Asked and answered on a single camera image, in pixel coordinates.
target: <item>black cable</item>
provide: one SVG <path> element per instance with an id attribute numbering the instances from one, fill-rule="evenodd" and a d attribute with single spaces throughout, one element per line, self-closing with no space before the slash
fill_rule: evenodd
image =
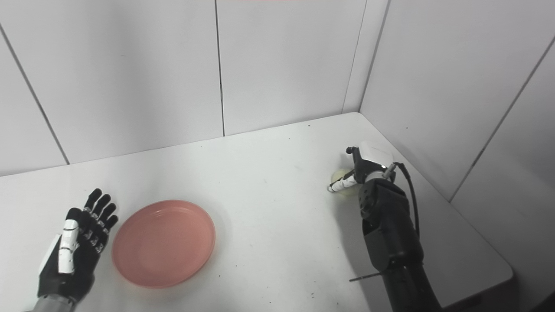
<path id="1" fill-rule="evenodd" d="M 416 196 L 415 196 L 415 189 L 412 186 L 412 180 L 411 180 L 411 176 L 408 174 L 408 170 L 405 167 L 405 164 L 403 163 L 395 163 L 399 169 L 401 169 L 401 171 L 403 172 L 403 175 L 405 176 L 405 179 L 407 179 L 408 182 L 408 188 L 411 190 L 411 197 L 412 197 L 412 208 L 415 211 L 415 229 L 416 229 L 416 235 L 418 237 L 420 237 L 420 223 L 418 222 L 418 207 L 416 205 Z"/>

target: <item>white table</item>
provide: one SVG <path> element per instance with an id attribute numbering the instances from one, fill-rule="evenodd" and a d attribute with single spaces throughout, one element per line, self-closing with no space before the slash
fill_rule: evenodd
<path id="1" fill-rule="evenodd" d="M 79 312 L 390 311 L 380 277 L 348 282 L 375 269 L 356 197 L 326 190 L 335 170 L 352 167 L 345 148 L 363 140 L 407 164 L 425 269 L 442 306 L 511 278 L 490 245 L 362 115 L 351 113 L 1 177 L 1 310 L 32 308 L 39 263 L 68 208 L 100 187 L 122 220 L 164 199 L 200 205 L 214 220 L 216 248 L 190 280 L 148 290 L 118 275 L 109 244 Z M 401 176 L 397 184 L 408 193 Z"/>

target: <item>robotic hand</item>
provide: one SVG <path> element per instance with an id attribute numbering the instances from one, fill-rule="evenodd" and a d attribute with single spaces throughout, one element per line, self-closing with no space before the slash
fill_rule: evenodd
<path id="1" fill-rule="evenodd" d="M 393 311 L 441 311 L 422 264 L 424 251 L 419 238 L 416 198 L 405 165 L 393 162 L 390 155 L 384 157 L 386 153 L 366 142 L 347 148 L 347 154 L 352 154 L 355 169 L 327 189 L 338 192 L 362 184 L 359 191 L 362 234 L 372 265 L 379 272 L 376 275 L 384 280 Z M 415 227 L 405 192 L 394 184 L 397 167 L 412 193 Z"/>
<path id="2" fill-rule="evenodd" d="M 41 265 L 33 312 L 71 312 L 89 293 L 110 229 L 118 221 L 110 200 L 110 195 L 95 189 L 84 209 L 68 211 L 63 233 L 54 238 Z"/>

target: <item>white wall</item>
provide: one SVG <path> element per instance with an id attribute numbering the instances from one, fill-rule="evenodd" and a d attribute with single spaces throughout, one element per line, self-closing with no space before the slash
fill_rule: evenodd
<path id="1" fill-rule="evenodd" d="M 0 176 L 65 165 L 0 34 Z"/>
<path id="2" fill-rule="evenodd" d="M 452 201 L 513 267 L 527 311 L 555 291 L 555 49 Z"/>
<path id="3" fill-rule="evenodd" d="M 393 0 L 363 113 L 451 198 L 555 33 L 555 2 Z"/>
<path id="4" fill-rule="evenodd" d="M 71 163 L 223 135 L 214 1 L 0 7 Z"/>
<path id="5" fill-rule="evenodd" d="M 365 2 L 218 0 L 225 134 L 340 114 Z"/>

